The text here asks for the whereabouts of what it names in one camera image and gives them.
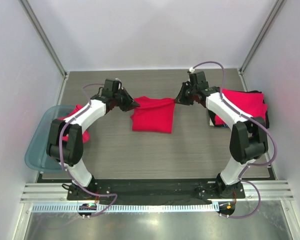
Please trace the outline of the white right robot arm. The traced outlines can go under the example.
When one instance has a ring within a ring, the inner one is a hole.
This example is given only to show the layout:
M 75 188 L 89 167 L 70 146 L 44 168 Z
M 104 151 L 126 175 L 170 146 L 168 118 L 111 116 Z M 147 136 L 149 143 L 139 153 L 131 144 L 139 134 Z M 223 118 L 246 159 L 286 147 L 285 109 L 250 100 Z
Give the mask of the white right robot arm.
M 190 106 L 198 103 L 219 116 L 231 131 L 230 160 L 215 179 L 214 191 L 220 198 L 229 198 L 239 188 L 241 176 L 248 165 L 268 151 L 266 122 L 261 117 L 252 117 L 232 103 L 219 87 L 209 86 L 203 71 L 188 72 L 188 81 L 174 102 Z

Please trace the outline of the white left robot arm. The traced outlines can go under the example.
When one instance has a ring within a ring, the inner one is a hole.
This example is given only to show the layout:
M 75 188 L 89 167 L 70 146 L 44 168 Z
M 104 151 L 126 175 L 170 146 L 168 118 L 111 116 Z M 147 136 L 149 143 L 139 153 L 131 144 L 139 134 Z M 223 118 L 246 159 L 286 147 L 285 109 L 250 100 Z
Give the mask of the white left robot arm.
M 98 93 L 89 97 L 83 108 L 71 116 L 56 118 L 51 122 L 46 154 L 59 162 L 74 186 L 95 196 L 95 178 L 83 161 L 83 133 L 115 107 L 127 112 L 139 106 L 118 78 L 107 78 Z

